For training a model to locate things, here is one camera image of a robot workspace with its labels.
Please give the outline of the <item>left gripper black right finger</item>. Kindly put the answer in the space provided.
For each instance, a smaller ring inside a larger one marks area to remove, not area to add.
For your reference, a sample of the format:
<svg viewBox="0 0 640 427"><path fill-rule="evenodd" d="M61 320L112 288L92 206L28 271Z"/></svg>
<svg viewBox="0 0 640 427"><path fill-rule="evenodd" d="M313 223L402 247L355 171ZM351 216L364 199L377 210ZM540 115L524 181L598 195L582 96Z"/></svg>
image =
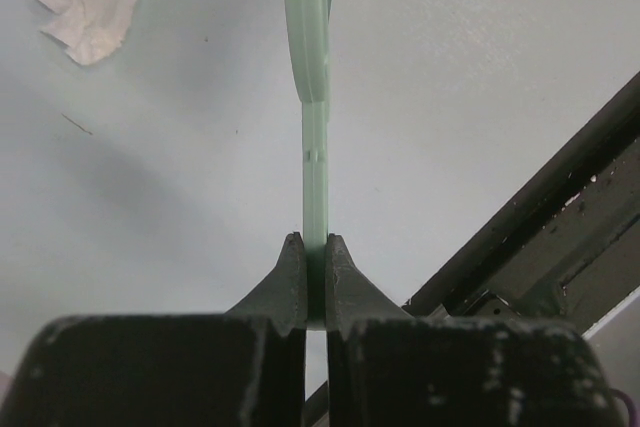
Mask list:
<svg viewBox="0 0 640 427"><path fill-rule="evenodd" d="M341 235L330 234L325 249L326 329L347 339L358 322L407 320L410 315L389 299L355 265Z"/></svg>

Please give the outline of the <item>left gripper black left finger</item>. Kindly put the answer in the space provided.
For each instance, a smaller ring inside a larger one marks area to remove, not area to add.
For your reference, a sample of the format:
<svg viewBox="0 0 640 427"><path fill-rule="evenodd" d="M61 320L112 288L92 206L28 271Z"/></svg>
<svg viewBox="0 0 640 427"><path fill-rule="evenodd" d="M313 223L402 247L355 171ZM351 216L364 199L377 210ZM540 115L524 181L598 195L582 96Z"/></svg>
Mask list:
<svg viewBox="0 0 640 427"><path fill-rule="evenodd" d="M285 237L273 269L226 314L266 318L281 337L306 330L306 252L298 232Z"/></svg>

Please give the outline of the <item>green hand brush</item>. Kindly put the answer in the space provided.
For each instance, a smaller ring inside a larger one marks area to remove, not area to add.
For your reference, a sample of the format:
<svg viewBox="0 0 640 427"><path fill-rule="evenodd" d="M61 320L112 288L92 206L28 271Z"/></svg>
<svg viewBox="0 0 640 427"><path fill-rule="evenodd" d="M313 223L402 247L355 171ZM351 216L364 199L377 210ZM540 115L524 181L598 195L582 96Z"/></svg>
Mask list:
<svg viewBox="0 0 640 427"><path fill-rule="evenodd" d="M284 0L292 72L301 102L302 238L307 259L308 325L317 330L326 323L331 1Z"/></svg>

